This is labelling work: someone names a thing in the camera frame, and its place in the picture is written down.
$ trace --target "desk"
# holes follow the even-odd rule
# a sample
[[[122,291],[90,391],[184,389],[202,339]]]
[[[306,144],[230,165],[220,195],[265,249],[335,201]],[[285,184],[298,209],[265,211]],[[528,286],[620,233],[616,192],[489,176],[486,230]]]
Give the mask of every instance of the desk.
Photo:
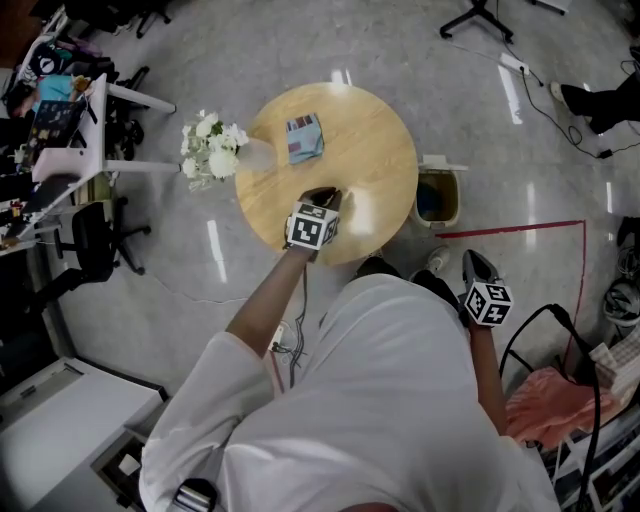
[[[285,122],[316,113],[324,154],[289,164]],[[418,186],[413,140],[398,115],[373,94],[343,84],[297,87],[268,103],[249,134],[276,149],[276,168],[239,169],[236,192],[253,230],[273,249],[284,245],[284,224],[305,190],[342,190],[338,236],[317,261],[337,265],[362,258],[384,245],[402,226]]]
[[[106,160],[104,156],[104,136],[105,118],[107,111],[107,95],[122,98],[128,101],[139,103],[162,112],[172,114],[176,111],[176,106],[166,101],[141,94],[118,85],[107,84],[107,75],[102,75],[94,82],[94,91],[89,97],[91,109],[97,118],[97,123],[93,122],[89,113],[85,113],[79,132],[82,134],[86,148],[46,148],[40,154],[36,165],[33,167],[31,176],[33,181],[42,182],[49,176],[58,173],[76,174],[80,180],[70,186],[63,194],[58,196],[51,205],[33,215],[31,222],[25,226],[18,234],[18,238],[24,236],[31,230],[33,225],[42,220],[55,206],[63,199],[71,195],[94,176],[102,171],[148,171],[148,172],[180,172],[179,164],[138,162],[126,160]]]

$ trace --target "white desk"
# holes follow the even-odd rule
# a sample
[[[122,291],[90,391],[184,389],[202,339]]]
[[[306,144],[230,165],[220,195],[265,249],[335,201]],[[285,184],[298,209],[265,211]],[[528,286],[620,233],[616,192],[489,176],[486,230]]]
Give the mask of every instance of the white desk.
[[[107,160],[104,154],[105,120],[107,115],[107,95],[121,98],[140,105],[145,105],[168,114],[176,111],[176,106],[166,101],[132,91],[118,85],[107,84],[107,75],[102,75],[94,83],[93,94],[89,97],[89,104],[98,122],[86,112],[80,121],[79,132],[84,138],[86,148],[45,148],[31,176],[33,181],[42,182],[55,174],[76,174],[80,179],[70,186],[53,203],[37,215],[20,232],[18,238],[24,236],[33,228],[36,222],[42,220],[63,199],[71,195],[94,176],[102,171],[146,171],[146,172],[180,172],[179,164],[139,162],[126,160]]]

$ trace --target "white sneaker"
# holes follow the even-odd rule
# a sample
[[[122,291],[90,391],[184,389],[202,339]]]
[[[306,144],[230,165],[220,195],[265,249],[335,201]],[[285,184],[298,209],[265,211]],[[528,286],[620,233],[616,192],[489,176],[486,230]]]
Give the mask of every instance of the white sneaker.
[[[429,257],[427,258],[427,264],[423,269],[420,270],[428,270],[433,275],[437,275],[438,272],[441,272],[442,269],[447,266],[450,257],[451,251],[449,250],[449,248],[446,245],[441,245],[440,247],[431,251]],[[409,281],[413,283],[414,278],[416,277],[417,273],[420,272],[420,270],[416,270],[413,274],[411,274]]]
[[[549,91],[551,92],[551,96],[555,98],[556,101],[559,101],[564,106],[567,106],[567,102],[564,101],[564,95],[562,94],[562,88],[558,82],[551,82],[549,84]]]

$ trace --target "flower bouquet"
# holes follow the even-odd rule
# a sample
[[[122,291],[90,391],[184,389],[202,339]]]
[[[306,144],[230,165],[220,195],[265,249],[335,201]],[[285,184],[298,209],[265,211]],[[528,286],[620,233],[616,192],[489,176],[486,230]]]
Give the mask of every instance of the flower bouquet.
[[[201,110],[195,122],[182,129],[180,154],[185,157],[182,172],[189,178],[189,190],[209,188],[236,172],[240,146],[249,142],[244,130],[234,123],[224,125],[218,114]]]

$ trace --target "pink cloth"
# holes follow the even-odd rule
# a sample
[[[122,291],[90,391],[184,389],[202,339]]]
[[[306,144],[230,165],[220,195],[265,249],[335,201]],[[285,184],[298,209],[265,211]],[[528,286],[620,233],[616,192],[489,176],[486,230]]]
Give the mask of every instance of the pink cloth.
[[[613,395],[600,392],[601,414],[616,407]],[[507,435],[518,442],[539,441],[553,449],[577,428],[593,428],[593,388],[567,382],[553,368],[533,372],[507,402]]]

